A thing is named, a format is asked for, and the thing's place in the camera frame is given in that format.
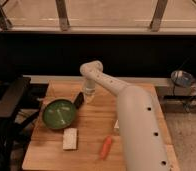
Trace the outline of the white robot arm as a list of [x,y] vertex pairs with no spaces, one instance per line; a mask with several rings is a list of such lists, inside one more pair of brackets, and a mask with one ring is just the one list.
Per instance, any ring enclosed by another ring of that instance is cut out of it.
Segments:
[[127,171],[171,171],[152,95],[132,83],[103,73],[100,61],[80,66],[84,92],[99,84],[116,96],[119,133]]

